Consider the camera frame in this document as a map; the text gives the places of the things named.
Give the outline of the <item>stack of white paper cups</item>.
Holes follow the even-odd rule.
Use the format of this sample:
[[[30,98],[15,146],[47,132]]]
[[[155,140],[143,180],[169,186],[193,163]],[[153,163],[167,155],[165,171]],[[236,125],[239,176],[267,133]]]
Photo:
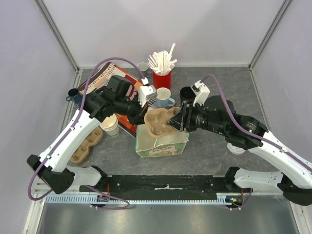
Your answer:
[[[106,117],[99,126],[111,137],[117,137],[119,135],[118,119],[115,114],[110,117]]]

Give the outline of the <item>stack of black cups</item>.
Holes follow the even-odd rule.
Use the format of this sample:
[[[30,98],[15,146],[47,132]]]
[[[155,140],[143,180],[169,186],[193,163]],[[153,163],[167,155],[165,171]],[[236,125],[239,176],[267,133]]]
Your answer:
[[[181,88],[179,96],[180,103],[183,103],[183,101],[193,101],[196,97],[195,93],[193,92],[190,86],[185,86]]]

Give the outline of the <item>green patterned paper bag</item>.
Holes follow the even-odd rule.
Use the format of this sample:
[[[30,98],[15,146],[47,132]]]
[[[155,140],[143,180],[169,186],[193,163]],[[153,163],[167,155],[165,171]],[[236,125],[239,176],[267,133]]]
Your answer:
[[[180,155],[188,141],[189,133],[186,132],[153,138],[145,125],[139,125],[136,131],[136,153],[141,158]]]

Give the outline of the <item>stack of white lids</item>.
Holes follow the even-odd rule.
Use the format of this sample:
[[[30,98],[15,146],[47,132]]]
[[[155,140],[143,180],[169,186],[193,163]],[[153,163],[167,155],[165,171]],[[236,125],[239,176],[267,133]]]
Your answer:
[[[227,143],[227,148],[234,155],[241,155],[245,152],[244,149],[233,146],[231,143]]]

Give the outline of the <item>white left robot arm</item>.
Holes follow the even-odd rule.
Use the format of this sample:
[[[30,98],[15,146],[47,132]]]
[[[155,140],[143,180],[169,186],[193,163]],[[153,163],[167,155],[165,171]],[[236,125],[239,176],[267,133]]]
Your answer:
[[[67,163],[86,137],[107,117],[125,115],[133,125],[144,121],[147,101],[157,93],[146,78],[143,81],[144,84],[132,97],[128,91],[132,83],[121,76],[112,76],[107,85],[86,95],[73,119],[44,152],[28,157],[27,164],[54,193],[61,194],[70,187],[85,185],[90,185],[97,192],[105,190],[107,175],[99,167],[69,167]]]

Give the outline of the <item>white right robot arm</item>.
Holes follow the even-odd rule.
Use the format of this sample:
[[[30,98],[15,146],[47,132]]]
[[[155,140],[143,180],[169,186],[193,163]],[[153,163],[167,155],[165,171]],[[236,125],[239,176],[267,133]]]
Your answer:
[[[287,200],[309,206],[312,203],[312,164],[292,151],[260,121],[237,114],[222,96],[207,98],[203,106],[184,101],[180,111],[167,121],[178,131],[206,130],[223,136],[233,154],[248,151],[272,164],[276,172],[248,171],[230,167],[223,186],[281,193]]]

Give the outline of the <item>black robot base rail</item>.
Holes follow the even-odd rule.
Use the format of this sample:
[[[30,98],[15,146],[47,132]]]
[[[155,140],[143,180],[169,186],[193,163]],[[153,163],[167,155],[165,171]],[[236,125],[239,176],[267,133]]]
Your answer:
[[[183,190],[208,193],[249,193],[233,181],[212,175],[108,175],[93,188],[110,194],[132,191]]]

